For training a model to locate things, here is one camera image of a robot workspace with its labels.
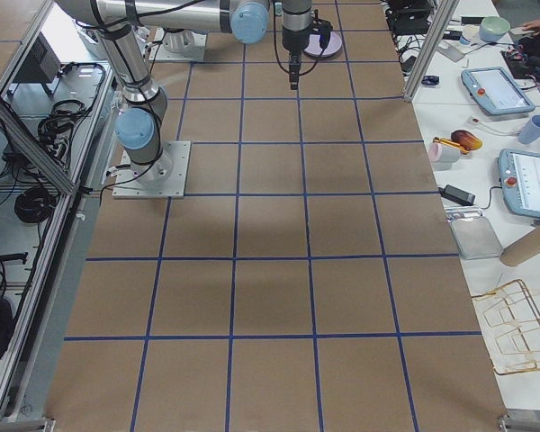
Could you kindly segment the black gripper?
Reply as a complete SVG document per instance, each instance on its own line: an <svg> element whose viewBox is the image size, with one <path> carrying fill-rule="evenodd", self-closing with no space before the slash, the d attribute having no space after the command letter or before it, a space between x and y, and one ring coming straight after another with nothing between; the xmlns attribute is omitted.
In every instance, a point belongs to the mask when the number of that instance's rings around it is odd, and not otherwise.
<svg viewBox="0 0 540 432"><path fill-rule="evenodd" d="M300 53L296 51L289 52L289 63L288 63L288 76L290 81L298 81L300 76ZM297 82L290 83L291 90L298 89Z"/></svg>

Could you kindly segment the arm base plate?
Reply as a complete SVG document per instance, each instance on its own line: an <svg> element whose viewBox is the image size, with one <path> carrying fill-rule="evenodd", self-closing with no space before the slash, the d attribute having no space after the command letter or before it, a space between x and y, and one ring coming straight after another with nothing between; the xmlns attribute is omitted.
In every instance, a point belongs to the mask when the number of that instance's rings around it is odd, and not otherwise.
<svg viewBox="0 0 540 432"><path fill-rule="evenodd" d="M130 165L117 174L112 189L116 199L158 199L185 196L185 184L191 153L190 141L166 141L161 158L146 172L144 166L132 164L124 150L121 163Z"/></svg>
<svg viewBox="0 0 540 432"><path fill-rule="evenodd" d="M157 28L148 60L163 63L203 62L207 34Z"/></svg>

